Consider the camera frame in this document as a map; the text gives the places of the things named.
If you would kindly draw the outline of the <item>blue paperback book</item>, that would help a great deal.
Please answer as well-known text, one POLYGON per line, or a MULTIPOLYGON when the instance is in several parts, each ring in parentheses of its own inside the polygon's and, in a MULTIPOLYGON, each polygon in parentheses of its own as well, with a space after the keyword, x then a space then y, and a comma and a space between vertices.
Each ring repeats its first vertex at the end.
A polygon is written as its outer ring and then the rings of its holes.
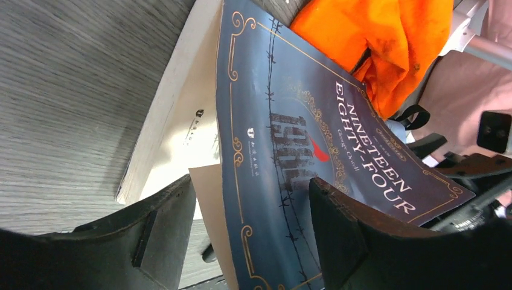
POLYGON ((420 226, 474 197, 412 153, 361 82, 252 1, 196 1, 118 189, 192 177, 239 289, 324 289, 309 183, 420 226))

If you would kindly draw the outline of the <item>light blue backpack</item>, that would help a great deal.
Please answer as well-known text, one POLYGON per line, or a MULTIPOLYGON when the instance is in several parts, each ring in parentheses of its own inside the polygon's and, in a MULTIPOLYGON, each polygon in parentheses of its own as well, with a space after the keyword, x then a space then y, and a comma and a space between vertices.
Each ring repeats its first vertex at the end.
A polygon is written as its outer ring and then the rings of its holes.
POLYGON ((430 120, 431 114, 418 104, 411 105, 396 118, 385 120, 392 133, 402 142, 406 142, 407 131, 423 127, 430 120))

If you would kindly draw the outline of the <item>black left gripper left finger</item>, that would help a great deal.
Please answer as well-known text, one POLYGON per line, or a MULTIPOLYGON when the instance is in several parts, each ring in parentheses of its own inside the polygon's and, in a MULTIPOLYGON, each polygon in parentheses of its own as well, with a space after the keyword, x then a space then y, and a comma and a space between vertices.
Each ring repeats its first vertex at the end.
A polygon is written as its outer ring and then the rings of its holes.
POLYGON ((196 195, 189 175, 70 233, 1 231, 2 289, 177 289, 196 195))

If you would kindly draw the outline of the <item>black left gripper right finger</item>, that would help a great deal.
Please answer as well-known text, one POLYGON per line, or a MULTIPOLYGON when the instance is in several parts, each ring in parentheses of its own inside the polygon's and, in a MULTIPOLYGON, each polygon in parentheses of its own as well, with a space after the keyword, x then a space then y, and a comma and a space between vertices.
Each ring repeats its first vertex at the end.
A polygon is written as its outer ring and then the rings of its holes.
POLYGON ((321 178, 310 210, 326 289, 510 289, 511 221, 440 233, 399 221, 321 178))

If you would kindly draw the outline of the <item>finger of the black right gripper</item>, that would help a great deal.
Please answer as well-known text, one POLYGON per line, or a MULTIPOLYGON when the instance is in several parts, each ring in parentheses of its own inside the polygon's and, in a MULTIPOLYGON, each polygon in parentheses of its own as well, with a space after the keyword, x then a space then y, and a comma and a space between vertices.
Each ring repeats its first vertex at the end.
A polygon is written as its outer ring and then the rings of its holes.
POLYGON ((438 162, 430 154, 445 143, 445 137, 430 134, 409 143, 408 147, 423 157, 425 164, 473 192, 475 198, 439 215, 423 227, 445 233, 472 230, 497 217, 496 210, 501 206, 498 197, 511 190, 511 158, 500 154, 447 152, 438 162))

